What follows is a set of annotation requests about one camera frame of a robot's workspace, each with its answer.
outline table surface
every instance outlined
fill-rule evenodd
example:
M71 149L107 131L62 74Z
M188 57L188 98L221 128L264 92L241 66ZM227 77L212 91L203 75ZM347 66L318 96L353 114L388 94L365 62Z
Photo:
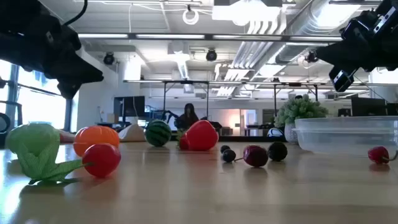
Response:
M29 186L16 156L0 150L0 223L397 223L398 163L314 154L288 146L284 162L224 164L218 150L120 145L107 179L79 169L69 185ZM248 143L229 143L242 154ZM57 162L75 159L62 146Z

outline watermelon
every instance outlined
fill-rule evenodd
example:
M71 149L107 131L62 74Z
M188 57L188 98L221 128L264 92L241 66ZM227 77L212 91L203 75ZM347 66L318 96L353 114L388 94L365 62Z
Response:
M145 130L147 142L155 147L164 146L172 137L172 130L166 122L161 120L151 121Z

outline person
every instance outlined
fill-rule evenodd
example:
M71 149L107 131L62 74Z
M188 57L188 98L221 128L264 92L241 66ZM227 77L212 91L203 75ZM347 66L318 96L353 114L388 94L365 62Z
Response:
M195 108L193 107L193 104L187 103L184 107L184 114L179 117L179 120L181 121L181 129L189 129L195 122L197 122L198 116L195 113Z

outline computer monitor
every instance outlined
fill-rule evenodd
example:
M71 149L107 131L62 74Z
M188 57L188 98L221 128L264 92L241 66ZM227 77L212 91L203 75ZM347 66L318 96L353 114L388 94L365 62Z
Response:
M351 98L353 116L386 116L386 101L374 98Z
M398 103L387 103L387 115L398 116Z

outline plastic storage bin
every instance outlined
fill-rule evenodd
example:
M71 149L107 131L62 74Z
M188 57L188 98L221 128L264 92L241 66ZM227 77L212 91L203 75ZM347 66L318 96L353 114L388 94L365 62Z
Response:
M398 116L313 118L295 121L302 149L330 154L368 156L384 146L394 155L398 145Z

